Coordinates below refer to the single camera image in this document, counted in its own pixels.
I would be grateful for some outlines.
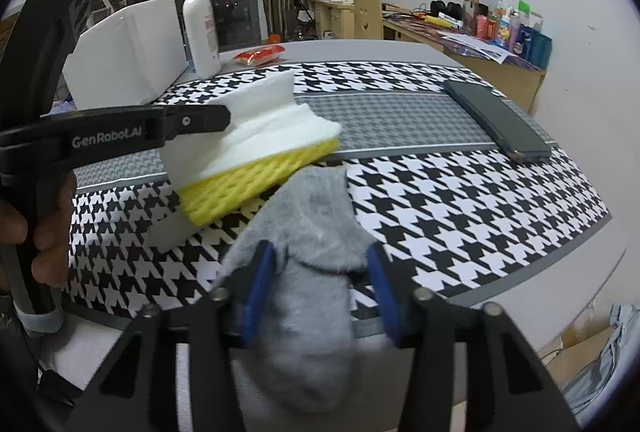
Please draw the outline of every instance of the sponge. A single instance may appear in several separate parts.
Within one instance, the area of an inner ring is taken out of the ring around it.
[[[225,132],[178,136],[160,154],[183,211],[210,224],[339,146],[342,127],[296,104],[294,72],[211,100],[226,105]]]

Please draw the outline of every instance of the plastic packet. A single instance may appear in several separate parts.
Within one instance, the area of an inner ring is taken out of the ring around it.
[[[275,60],[280,53],[284,53],[282,46],[264,46],[240,53],[234,57],[234,60],[240,60],[246,66],[258,67]]]

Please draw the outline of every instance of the houndstooth tablecloth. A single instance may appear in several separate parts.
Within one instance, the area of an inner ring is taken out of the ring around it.
[[[566,152],[513,102],[464,68],[398,62],[285,64],[171,87],[158,102],[203,103],[273,73],[296,71],[296,100],[342,124],[328,165],[346,167],[356,218],[397,268],[456,303],[473,304],[547,268],[610,219]],[[440,86],[492,88],[552,147],[548,163],[510,162]],[[220,258],[273,192],[161,254],[149,226],[178,197],[156,151],[77,170],[65,308],[122,326],[148,302],[196,301]],[[360,335],[380,332],[366,278],[351,289]]]

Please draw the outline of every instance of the gray sock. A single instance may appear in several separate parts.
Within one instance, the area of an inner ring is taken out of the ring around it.
[[[277,271],[248,370],[288,407],[331,409],[348,389],[355,345],[346,273],[365,268],[374,242],[353,216],[344,168],[294,174],[242,231],[216,283],[262,239],[276,248]]]

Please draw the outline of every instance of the screw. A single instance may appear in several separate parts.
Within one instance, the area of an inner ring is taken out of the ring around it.
[[[145,318],[151,318],[159,315],[160,306],[157,304],[147,304],[142,308],[142,316]]]
[[[414,291],[414,297],[417,301],[426,302],[431,300],[435,296],[435,293],[428,288],[419,287]]]
[[[484,311],[491,317],[498,317],[504,310],[502,309],[502,306],[500,304],[497,304],[495,302],[487,302],[482,306],[482,311]]]
[[[211,292],[211,298],[214,302],[222,302],[231,296],[226,287],[217,287]]]

